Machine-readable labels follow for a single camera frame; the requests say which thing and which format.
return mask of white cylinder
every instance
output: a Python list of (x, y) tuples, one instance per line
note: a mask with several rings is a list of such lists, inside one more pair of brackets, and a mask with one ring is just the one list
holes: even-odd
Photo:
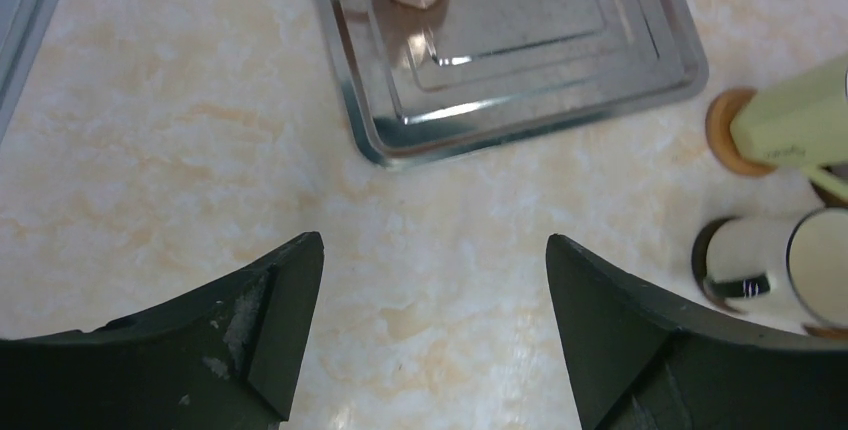
[(848, 327), (848, 209), (729, 221), (706, 267), (707, 290), (734, 308)]

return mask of white scuff mark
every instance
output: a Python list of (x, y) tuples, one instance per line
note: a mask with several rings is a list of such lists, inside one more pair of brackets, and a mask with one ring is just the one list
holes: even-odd
[(203, 364), (206, 365), (209, 370), (212, 370), (212, 373), (218, 376), (218, 378), (223, 378), (224, 380), (230, 379), (230, 367), (223, 360), (213, 357), (202, 357), (200, 359), (203, 361)]
[(248, 338), (250, 338), (250, 331), (256, 321), (256, 314), (259, 313), (259, 305), (262, 303), (262, 295), (265, 293), (266, 280), (267, 277), (263, 278), (249, 292), (236, 299), (233, 318), (227, 326), (227, 331), (224, 332), (223, 340), (233, 357), (236, 373), (241, 372), (241, 365), (244, 361), (244, 347), (248, 343)]

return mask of stainless steel tray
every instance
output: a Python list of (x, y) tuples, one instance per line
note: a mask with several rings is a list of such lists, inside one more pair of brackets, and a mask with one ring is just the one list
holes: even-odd
[(59, 0), (0, 0), (0, 140)]
[(359, 149), (403, 167), (700, 92), (686, 0), (316, 0)]

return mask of black plastic part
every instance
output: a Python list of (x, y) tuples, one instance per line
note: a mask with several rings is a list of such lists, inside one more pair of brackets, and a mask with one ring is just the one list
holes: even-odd
[(765, 273), (726, 282), (715, 282), (708, 278), (705, 283), (710, 287), (710, 293), (721, 299), (755, 298), (771, 291), (771, 284)]
[(713, 295), (711, 288), (707, 285), (707, 249), (710, 246), (710, 240), (722, 225), (732, 220), (735, 220), (735, 217), (713, 220), (698, 232), (695, 243), (692, 245), (692, 276), (695, 277), (695, 283), (710, 303), (729, 313), (741, 313), (728, 305), (724, 299)]
[(261, 429), (288, 420), (323, 266), (317, 233), (185, 295), (0, 341), (0, 428)]
[(560, 235), (546, 260), (584, 429), (848, 427), (848, 343), (728, 317)]

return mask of countertop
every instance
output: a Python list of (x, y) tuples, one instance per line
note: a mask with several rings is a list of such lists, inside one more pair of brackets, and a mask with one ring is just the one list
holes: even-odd
[(0, 146), (0, 334), (91, 330), (318, 230), (284, 428), (576, 428), (550, 234), (700, 302), (704, 223), (819, 205), (729, 174), (703, 119), (848, 51), (848, 4), (688, 2), (697, 98), (393, 173), (352, 143), (312, 0), (61, 0)]

